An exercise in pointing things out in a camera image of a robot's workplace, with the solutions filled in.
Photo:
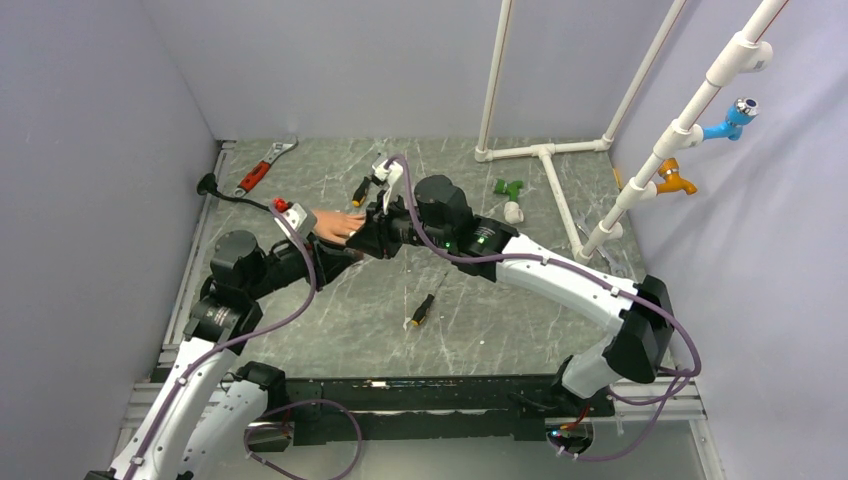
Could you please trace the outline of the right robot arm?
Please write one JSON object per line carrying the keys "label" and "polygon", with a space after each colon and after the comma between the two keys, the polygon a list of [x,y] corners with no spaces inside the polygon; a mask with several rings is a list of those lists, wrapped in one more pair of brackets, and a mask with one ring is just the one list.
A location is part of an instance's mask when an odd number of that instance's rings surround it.
{"label": "right robot arm", "polygon": [[590,397],[626,379],[654,382],[673,327],[665,284],[605,274],[545,249],[498,220],[473,212],[462,189],[443,175],[419,181],[411,202],[382,195],[366,208],[348,246],[378,259],[402,246],[433,246],[469,276],[523,288],[593,321],[604,338],[558,368],[551,388],[557,411],[574,415]]}

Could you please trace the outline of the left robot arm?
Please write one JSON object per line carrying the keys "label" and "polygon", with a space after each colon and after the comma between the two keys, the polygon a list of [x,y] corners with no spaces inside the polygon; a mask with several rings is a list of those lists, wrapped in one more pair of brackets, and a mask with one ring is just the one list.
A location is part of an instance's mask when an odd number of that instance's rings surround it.
{"label": "left robot arm", "polygon": [[251,422],[279,417],[289,400],[284,371],[250,361],[235,372],[222,399],[208,405],[257,330],[260,299],[300,280],[315,294],[360,258],[314,235],[300,244],[283,240],[269,253],[245,230],[220,237],[163,387],[111,465],[87,478],[207,478]]}

